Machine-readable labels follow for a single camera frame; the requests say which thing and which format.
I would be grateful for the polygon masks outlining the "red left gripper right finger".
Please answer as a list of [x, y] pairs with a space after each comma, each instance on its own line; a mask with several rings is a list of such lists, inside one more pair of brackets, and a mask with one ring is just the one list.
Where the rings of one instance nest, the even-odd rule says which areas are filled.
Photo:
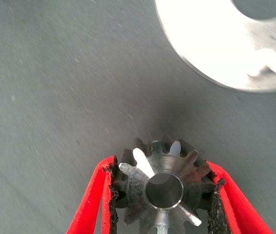
[[220, 166], [207, 161], [216, 175], [213, 182], [224, 179], [220, 187], [220, 200], [226, 220], [233, 234], [271, 234], [272, 230], [254, 209], [231, 176]]

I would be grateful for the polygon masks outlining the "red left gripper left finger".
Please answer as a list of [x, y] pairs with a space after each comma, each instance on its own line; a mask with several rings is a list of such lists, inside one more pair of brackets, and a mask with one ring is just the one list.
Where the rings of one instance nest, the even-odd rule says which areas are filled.
[[101, 233], [117, 233], [116, 199], [118, 192], [112, 185], [116, 169], [117, 158], [115, 156], [107, 157], [98, 163], [67, 230], [68, 234], [93, 234], [100, 206], [102, 206]]

